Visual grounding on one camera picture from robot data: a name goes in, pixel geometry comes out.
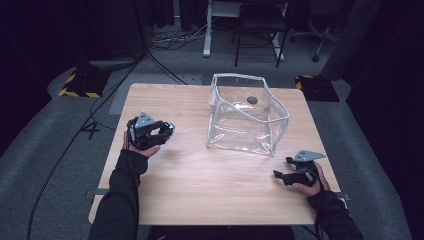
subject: gray carpet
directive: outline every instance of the gray carpet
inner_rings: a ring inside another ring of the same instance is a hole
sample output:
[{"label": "gray carpet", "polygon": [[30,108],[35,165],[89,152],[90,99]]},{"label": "gray carpet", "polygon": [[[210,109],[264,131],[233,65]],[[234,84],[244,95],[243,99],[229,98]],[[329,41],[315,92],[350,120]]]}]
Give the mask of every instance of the gray carpet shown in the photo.
[{"label": "gray carpet", "polygon": [[[274,66],[275,58],[268,59],[265,55],[270,52],[264,54],[267,50],[262,49],[253,52],[263,56],[258,57],[259,62],[252,61],[252,53],[242,53],[235,68],[231,34],[221,31],[214,35],[210,58],[202,57],[203,39],[175,51],[152,53],[175,74],[190,80],[190,84],[209,85],[214,73],[236,72],[265,77],[270,87],[294,88],[295,76],[319,73],[332,47],[324,45],[321,61],[313,63],[316,41],[298,39],[295,44],[287,42],[285,61],[278,69]],[[39,190],[95,102],[91,98],[57,96],[71,71],[51,82],[48,90],[52,101],[28,123],[1,157],[0,239],[25,238]],[[112,73],[106,89],[116,84],[125,71]],[[138,81],[177,84],[146,58],[96,113],[96,120],[107,127],[116,127],[128,87]],[[352,217],[365,239],[411,239],[399,197],[344,101],[349,86],[342,80],[334,86],[341,102],[308,105],[341,189],[351,198],[347,205]],[[87,238],[91,198],[114,135],[114,130],[102,126],[100,129],[92,140],[88,139],[89,133],[80,133],[58,165],[35,212],[32,239]],[[297,239],[314,239],[298,226],[294,230]],[[139,239],[145,239],[148,226],[140,231]]]}]

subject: black jacket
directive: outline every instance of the black jacket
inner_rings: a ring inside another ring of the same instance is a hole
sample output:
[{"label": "black jacket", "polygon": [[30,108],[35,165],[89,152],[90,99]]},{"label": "black jacket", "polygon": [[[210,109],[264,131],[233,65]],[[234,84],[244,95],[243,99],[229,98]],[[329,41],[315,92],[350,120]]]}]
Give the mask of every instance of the black jacket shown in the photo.
[{"label": "black jacket", "polygon": [[[141,154],[121,150],[116,168],[109,180],[109,192],[103,197],[97,209],[89,240],[136,239],[137,189],[140,175],[147,170],[147,160],[148,158]],[[343,201],[337,199],[335,193],[325,191],[309,197],[308,202],[317,210],[318,223],[330,239],[363,239]]]}]

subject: clear plastic box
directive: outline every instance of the clear plastic box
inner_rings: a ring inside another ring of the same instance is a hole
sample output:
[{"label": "clear plastic box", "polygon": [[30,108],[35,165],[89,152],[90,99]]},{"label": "clear plastic box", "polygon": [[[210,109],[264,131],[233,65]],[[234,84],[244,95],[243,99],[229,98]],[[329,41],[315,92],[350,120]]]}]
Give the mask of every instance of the clear plastic box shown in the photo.
[{"label": "clear plastic box", "polygon": [[221,73],[213,76],[211,85],[207,147],[274,156],[289,112],[265,79]]}]

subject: wooden table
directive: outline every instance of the wooden table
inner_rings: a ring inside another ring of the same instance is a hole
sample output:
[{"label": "wooden table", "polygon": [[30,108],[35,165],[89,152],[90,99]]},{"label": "wooden table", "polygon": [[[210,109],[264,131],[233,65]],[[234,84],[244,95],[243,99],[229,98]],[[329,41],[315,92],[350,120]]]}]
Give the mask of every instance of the wooden table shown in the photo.
[{"label": "wooden table", "polygon": [[[172,138],[149,160],[141,176],[140,224],[143,225],[298,225],[313,224],[315,211],[306,197],[272,170],[292,172],[285,158],[300,149],[325,153],[301,91],[272,89],[290,112],[288,129],[275,157],[206,148],[210,106],[209,86],[133,84],[118,123],[100,180],[109,188],[128,120],[141,111],[155,120],[170,121]],[[319,159],[333,191],[337,180],[327,158]],[[96,195],[89,215],[93,222],[102,195]]]}]

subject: black chair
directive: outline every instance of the black chair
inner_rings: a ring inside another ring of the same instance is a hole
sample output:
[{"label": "black chair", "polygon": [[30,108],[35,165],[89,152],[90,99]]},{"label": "black chair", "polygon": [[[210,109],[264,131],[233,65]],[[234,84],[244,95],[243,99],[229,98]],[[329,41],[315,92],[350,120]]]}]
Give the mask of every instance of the black chair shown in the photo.
[{"label": "black chair", "polygon": [[267,34],[268,44],[272,44],[272,41],[278,33],[283,32],[283,40],[280,44],[280,51],[277,57],[276,67],[280,65],[280,59],[284,48],[284,43],[286,41],[287,32],[290,28],[287,27],[284,15],[282,4],[286,3],[285,1],[272,1],[272,0],[262,0],[262,1],[253,1],[247,0],[244,1],[240,6],[240,13],[237,22],[236,29],[233,34],[232,42],[234,42],[235,35],[238,35],[237,40],[237,53],[236,61],[234,66],[237,67],[238,56],[240,48],[263,48],[264,45],[255,45],[255,46],[241,46],[241,36],[244,33],[248,34]]},{"label": "black chair", "polygon": [[337,37],[333,35],[334,32],[340,32],[348,18],[354,0],[307,0],[307,24],[309,31],[296,32],[290,38],[290,42],[295,42],[296,37],[315,36],[320,39],[320,42],[312,57],[312,61],[318,62],[320,57],[319,53],[325,40],[330,40],[334,43],[337,42]]}]

